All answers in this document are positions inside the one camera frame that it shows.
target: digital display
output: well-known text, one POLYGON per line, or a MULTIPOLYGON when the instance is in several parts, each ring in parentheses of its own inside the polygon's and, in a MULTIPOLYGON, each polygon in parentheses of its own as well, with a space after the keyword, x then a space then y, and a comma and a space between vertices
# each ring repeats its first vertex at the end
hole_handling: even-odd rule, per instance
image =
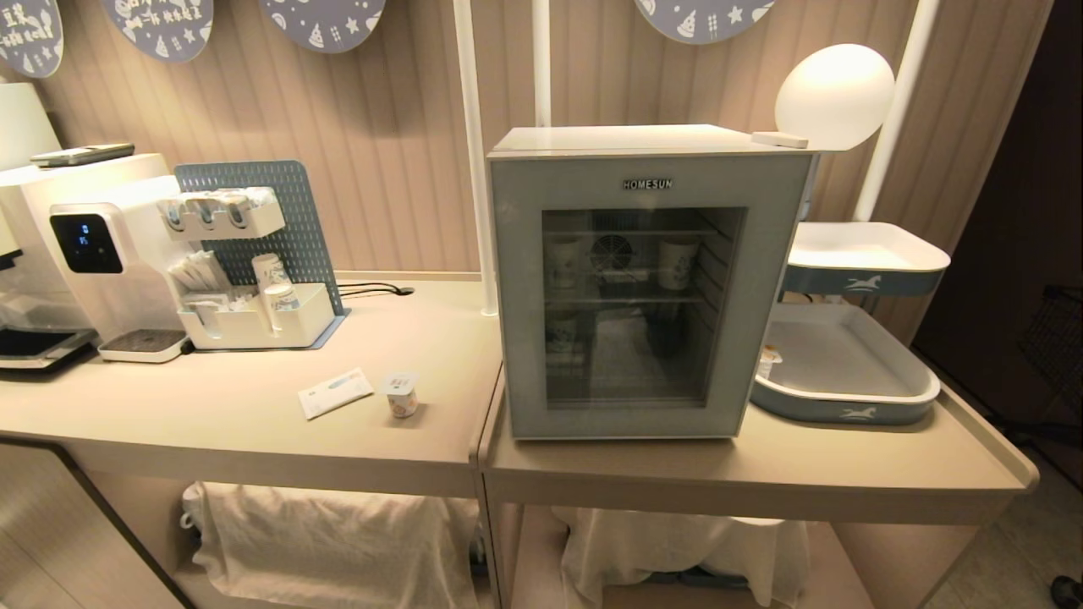
POLYGON ((49 219, 68 268, 76 273, 117 274, 125 270, 105 218, 96 213, 49 219))

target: fridge door frame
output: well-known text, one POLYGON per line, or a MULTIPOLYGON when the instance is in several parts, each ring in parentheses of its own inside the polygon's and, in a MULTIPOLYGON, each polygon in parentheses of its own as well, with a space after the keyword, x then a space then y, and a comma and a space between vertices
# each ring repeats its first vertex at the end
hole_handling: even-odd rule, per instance
POLYGON ((735 436, 814 154, 491 158, 500 323, 514 437, 735 436), (671 183, 665 190, 624 189, 625 180, 640 179, 669 179, 671 183), (591 202, 590 206, 584 206, 584 200, 591 202), (704 405, 550 409, 542 212, 715 207, 743 207, 745 213, 719 313, 704 405))

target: white tray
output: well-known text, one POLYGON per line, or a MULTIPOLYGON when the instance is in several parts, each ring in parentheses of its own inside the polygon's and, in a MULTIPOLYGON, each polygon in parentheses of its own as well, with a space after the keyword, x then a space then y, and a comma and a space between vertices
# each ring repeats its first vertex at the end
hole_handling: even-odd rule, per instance
POLYGON ((936 288, 951 257, 884 222, 800 222, 783 286, 804 294, 921 296, 936 288))
POLYGON ((216 316, 217 332, 210 332, 199 315, 181 310, 178 314, 196 349, 297 349, 319 338, 335 319, 327 286, 322 283, 293 284, 300 308, 276 311, 275 324, 262 307, 250 311, 221 311, 216 316))
POLYGON ((940 393, 936 375, 851 304, 775 304, 766 342, 782 363, 756 376, 752 401, 787 418, 905 425, 940 393))

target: drip tray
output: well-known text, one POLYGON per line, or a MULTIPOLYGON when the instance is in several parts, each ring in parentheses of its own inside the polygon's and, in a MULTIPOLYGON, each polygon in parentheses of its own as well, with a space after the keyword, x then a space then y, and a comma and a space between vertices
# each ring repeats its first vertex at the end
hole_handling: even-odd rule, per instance
POLYGON ((92 341, 92 329, 0 326, 0 368, 44 370, 92 341))
POLYGON ((786 418, 908 425, 940 393, 936 375, 851 304, 775 304, 766 342, 782 362, 756 376, 752 402, 786 418))
POLYGON ((187 338, 181 329, 136 329, 102 345, 97 352, 110 362, 161 364, 180 355, 187 338))

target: white pole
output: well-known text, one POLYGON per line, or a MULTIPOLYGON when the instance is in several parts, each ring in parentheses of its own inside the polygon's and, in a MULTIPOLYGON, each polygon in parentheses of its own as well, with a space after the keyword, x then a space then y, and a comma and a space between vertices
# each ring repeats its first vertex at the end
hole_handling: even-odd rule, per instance
POLYGON ((906 38, 906 49, 902 52, 902 63, 899 65, 895 99, 887 112, 887 118, 884 119, 884 126, 880 127, 879 139, 876 140, 873 157, 869 161, 869 172, 865 173, 865 181, 861 185, 858 205, 853 208, 854 222, 867 222, 873 217, 873 210, 876 209, 876 200, 884 186, 884 176, 887 174, 887 168, 891 164, 891 155, 895 154, 895 146, 899 141, 902 120, 910 106, 910 98, 914 92, 917 74, 922 70, 922 61, 925 59, 925 49, 929 44, 929 36, 932 34, 932 24, 936 23, 939 7, 940 0, 918 0, 917 2, 917 9, 914 11, 914 23, 910 26, 910 37, 906 38))
POLYGON ((481 103, 478 100, 478 60, 473 48, 473 15, 470 0, 455 0, 455 38, 459 43, 459 78, 462 80, 462 109, 467 124, 467 156, 470 159, 470 190, 478 226, 478 259, 481 263, 483 315, 499 312, 496 302, 496 267, 493 264, 493 230, 488 215, 488 183, 481 140, 481 103))
POLYGON ((534 0, 534 126, 552 127, 549 0, 534 0))

